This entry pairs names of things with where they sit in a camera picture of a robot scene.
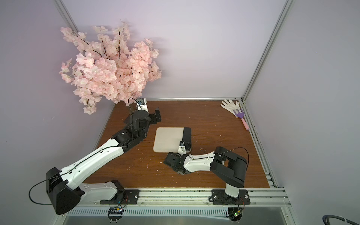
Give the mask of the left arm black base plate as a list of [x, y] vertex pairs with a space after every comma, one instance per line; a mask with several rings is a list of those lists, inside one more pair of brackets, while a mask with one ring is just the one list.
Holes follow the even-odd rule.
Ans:
[[118, 191], [115, 196], [110, 200], [101, 200], [100, 204], [124, 204], [136, 205], [139, 199], [140, 190], [138, 189], [125, 189]]

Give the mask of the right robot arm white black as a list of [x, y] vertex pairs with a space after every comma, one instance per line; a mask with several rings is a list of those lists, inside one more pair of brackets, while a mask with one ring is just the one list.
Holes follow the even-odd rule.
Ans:
[[228, 150], [218, 146], [215, 151], [202, 155], [180, 154], [170, 152], [164, 164], [180, 175], [198, 171], [210, 171], [226, 183], [225, 194], [231, 198], [240, 197], [244, 188], [249, 158], [244, 158], [234, 149]]

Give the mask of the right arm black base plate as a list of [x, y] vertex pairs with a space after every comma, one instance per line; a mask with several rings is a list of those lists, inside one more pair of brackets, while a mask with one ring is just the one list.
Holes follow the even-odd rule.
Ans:
[[208, 201], [215, 205], [250, 205], [248, 191], [240, 189], [238, 197], [228, 196], [225, 189], [213, 189]]

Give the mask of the cream cutting board orange rim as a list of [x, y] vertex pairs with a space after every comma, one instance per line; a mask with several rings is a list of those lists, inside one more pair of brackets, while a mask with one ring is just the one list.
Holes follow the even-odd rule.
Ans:
[[183, 127], [159, 127], [156, 130], [153, 150], [155, 153], [176, 153], [183, 139]]

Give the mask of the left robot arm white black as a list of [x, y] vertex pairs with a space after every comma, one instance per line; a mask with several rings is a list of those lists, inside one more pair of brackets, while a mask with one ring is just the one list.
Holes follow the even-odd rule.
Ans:
[[127, 118], [127, 125], [94, 152], [62, 169], [46, 173], [46, 193], [57, 215], [65, 214], [79, 203], [121, 204], [125, 189], [117, 180], [86, 184], [84, 181], [108, 162], [128, 152], [148, 135], [150, 125], [160, 122], [161, 113], [140, 109]]

